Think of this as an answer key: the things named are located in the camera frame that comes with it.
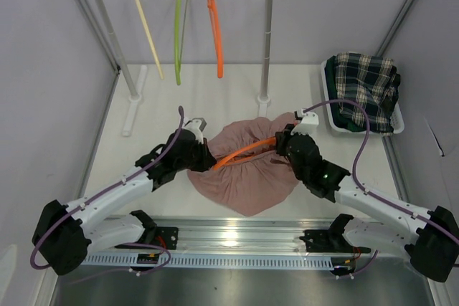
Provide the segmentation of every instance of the laundry basket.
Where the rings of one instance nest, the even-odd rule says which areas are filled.
[[[330,98],[328,97],[327,81],[326,81],[326,76],[325,76],[325,66],[326,66],[326,64],[327,64],[327,61],[324,61],[321,64],[321,75],[322,75],[323,93],[325,95],[325,99],[329,100]],[[326,109],[327,109],[328,121],[330,122],[330,126],[336,132],[360,134],[360,135],[364,135],[365,134],[365,131],[351,132],[350,130],[336,127],[335,123],[333,122],[333,116],[331,114],[331,107],[330,107],[329,104],[326,105]],[[400,112],[399,103],[397,103],[395,105],[394,112],[392,113],[392,116],[390,117],[390,123],[391,123],[392,127],[394,128],[394,134],[400,134],[404,130],[404,122],[403,122],[402,113]]]

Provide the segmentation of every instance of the clothing rack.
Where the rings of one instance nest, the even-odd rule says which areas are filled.
[[[102,17],[103,23],[108,33],[108,38],[112,44],[113,52],[116,58],[116,61],[123,72],[123,76],[128,85],[129,92],[131,96],[129,101],[131,102],[128,115],[125,121],[125,126],[123,129],[123,135],[129,136],[132,131],[133,123],[136,117],[137,107],[141,100],[141,92],[143,89],[143,84],[145,82],[146,71],[141,69],[141,75],[137,80],[137,83],[134,84],[133,78],[126,64],[123,51],[121,50],[120,43],[116,36],[115,30],[113,29],[110,16],[108,15],[107,9],[105,7],[103,0],[95,0],[100,16]],[[273,15],[273,0],[265,0],[265,33],[263,37],[263,59],[262,59],[262,75],[260,83],[260,93],[257,96],[258,103],[258,115],[266,116],[268,105],[270,104],[271,98],[268,94],[268,83],[269,83],[269,67],[270,67],[270,45],[271,45],[271,18]]]

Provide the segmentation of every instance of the white pole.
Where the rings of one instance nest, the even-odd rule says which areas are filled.
[[[128,85],[129,92],[131,93],[131,99],[137,100],[140,98],[139,94],[137,93],[136,86],[134,85],[134,81],[132,80],[131,74],[128,69],[128,65],[124,59],[124,54],[121,51],[120,43],[118,42],[118,38],[116,37],[115,31],[113,30],[113,25],[108,16],[107,9],[103,3],[103,0],[95,0],[95,3],[98,6],[100,16],[104,22],[105,28],[107,29],[108,38],[110,39],[113,52],[115,53],[115,58],[117,63],[120,65],[121,71],[123,71],[124,79],[126,80],[126,84]]]
[[[263,40],[263,61],[261,71],[260,94],[257,96],[258,116],[266,117],[271,97],[268,94],[271,49],[271,19],[273,17],[273,0],[265,0],[265,36]]]

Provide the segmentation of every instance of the orange hanger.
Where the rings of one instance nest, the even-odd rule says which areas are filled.
[[[256,143],[253,143],[252,145],[245,146],[244,148],[241,148],[241,149],[237,150],[236,152],[231,153],[230,155],[228,155],[228,156],[224,157],[222,160],[220,160],[217,164],[215,164],[213,166],[212,170],[218,170],[219,168],[221,168],[223,166],[226,166],[226,165],[232,165],[234,163],[242,163],[244,161],[248,161],[248,160],[254,158],[255,156],[258,156],[258,154],[260,154],[260,153],[252,155],[252,156],[244,157],[244,158],[236,159],[236,157],[238,155],[240,155],[241,153],[247,152],[248,150],[252,150],[253,148],[256,148],[256,147],[262,146],[262,145],[268,145],[268,146],[275,145],[275,137],[258,141]]]
[[[215,54],[217,56],[217,76],[218,78],[223,78],[222,33],[220,32],[220,23],[218,21],[218,11],[215,0],[207,0],[207,7],[209,8],[212,33],[214,34]]]

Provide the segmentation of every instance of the green hanger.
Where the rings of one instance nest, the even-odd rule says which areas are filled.
[[[174,22],[174,61],[175,61],[175,78],[177,81],[177,85],[181,84],[181,80],[180,80],[181,53],[184,47],[184,32],[185,32],[185,19],[186,19],[186,8],[187,7],[188,7],[188,0],[185,1],[184,22],[181,28],[181,44],[179,47],[181,0],[176,0],[175,22]]]

